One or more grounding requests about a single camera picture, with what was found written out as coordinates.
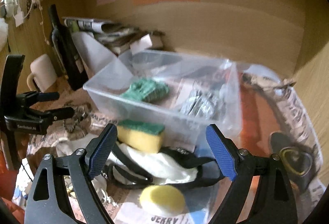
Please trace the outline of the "rolled newspapers stack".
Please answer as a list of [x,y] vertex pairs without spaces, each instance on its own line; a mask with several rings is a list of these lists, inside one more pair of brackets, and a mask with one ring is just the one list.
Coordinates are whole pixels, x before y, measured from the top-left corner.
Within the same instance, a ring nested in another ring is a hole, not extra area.
[[71,33],[86,32],[116,55],[127,51],[131,40],[140,32],[138,27],[101,19],[63,17]]

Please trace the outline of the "green knitted cloth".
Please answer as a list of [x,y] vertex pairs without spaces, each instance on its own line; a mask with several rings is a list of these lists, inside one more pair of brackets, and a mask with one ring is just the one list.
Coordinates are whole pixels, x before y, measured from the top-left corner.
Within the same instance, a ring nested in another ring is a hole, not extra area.
[[132,101],[151,103],[161,100],[168,94],[169,86],[166,83],[148,78],[140,78],[131,83],[129,88],[120,97]]

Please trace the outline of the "white ceramic mug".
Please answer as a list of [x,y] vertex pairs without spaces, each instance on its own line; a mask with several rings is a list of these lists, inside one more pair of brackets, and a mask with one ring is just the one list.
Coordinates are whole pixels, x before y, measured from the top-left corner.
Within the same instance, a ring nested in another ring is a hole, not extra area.
[[57,79],[57,74],[47,54],[39,56],[30,64],[31,73],[26,79],[30,91],[39,89],[45,92]]

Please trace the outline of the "yellow green scrub sponge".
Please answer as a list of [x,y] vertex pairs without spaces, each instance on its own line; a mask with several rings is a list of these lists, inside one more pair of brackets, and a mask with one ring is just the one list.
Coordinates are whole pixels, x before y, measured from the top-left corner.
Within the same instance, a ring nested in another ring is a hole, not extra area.
[[117,125],[118,140],[146,153],[158,153],[161,149],[165,126],[158,123],[122,120]]

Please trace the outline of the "dark wine bottle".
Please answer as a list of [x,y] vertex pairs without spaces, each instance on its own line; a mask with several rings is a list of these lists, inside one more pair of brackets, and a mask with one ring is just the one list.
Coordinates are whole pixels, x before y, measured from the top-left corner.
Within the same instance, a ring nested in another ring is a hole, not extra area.
[[51,42],[60,67],[73,91],[80,89],[88,81],[88,75],[82,63],[82,59],[74,45],[69,29],[59,19],[56,5],[48,9],[52,24]]

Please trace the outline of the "clear plastic box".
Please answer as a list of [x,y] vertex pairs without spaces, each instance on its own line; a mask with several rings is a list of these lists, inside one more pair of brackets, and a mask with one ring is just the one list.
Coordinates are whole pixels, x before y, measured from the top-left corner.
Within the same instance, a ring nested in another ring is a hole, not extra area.
[[[151,103],[120,97],[140,78],[166,83],[169,94]],[[97,72],[83,88],[98,110],[111,120],[163,124],[166,145],[200,147],[210,124],[229,138],[237,137],[242,129],[237,68],[228,59],[156,50],[132,55],[127,51]],[[207,120],[179,112],[193,89],[220,92],[225,105],[219,118]]]

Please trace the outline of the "silver grey knitted cloth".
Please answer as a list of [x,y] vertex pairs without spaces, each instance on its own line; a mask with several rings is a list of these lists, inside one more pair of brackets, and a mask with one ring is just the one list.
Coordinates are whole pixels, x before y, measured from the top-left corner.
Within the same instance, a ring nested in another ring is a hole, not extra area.
[[179,112],[183,115],[215,120],[219,118],[224,105],[224,99],[219,91],[193,89],[183,101]]

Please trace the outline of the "round yellow sponge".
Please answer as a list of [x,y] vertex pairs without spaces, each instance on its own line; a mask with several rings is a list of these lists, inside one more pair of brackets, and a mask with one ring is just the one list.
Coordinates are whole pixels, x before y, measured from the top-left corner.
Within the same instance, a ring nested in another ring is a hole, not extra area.
[[145,188],[139,197],[144,210],[157,216],[176,216],[185,209],[185,198],[180,190],[169,185],[153,185]]

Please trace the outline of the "small white card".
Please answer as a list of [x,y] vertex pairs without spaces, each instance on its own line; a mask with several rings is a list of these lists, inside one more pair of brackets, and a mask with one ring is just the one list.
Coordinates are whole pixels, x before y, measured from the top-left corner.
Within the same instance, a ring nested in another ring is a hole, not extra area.
[[131,54],[135,55],[141,51],[144,51],[146,49],[150,49],[153,46],[152,39],[150,35],[145,35],[141,37],[139,40],[136,40],[135,42],[131,43],[130,50]]

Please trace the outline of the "white cloth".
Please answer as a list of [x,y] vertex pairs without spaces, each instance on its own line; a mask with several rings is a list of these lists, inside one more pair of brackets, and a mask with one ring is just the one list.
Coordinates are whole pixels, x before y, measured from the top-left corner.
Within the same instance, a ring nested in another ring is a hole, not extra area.
[[135,172],[132,166],[124,164],[114,153],[108,156],[106,165],[112,167],[112,174],[119,183],[129,185],[169,185],[190,183],[197,179],[197,168],[185,168],[173,157],[165,153],[145,153],[124,143],[117,144],[123,156],[128,158],[138,169],[147,172]]

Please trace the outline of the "clear plastic box lid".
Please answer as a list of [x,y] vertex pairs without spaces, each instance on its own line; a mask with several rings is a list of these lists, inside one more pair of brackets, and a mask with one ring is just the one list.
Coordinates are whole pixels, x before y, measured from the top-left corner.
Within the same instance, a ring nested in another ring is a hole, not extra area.
[[113,52],[87,32],[74,32],[71,37],[80,57],[92,75],[117,59]]

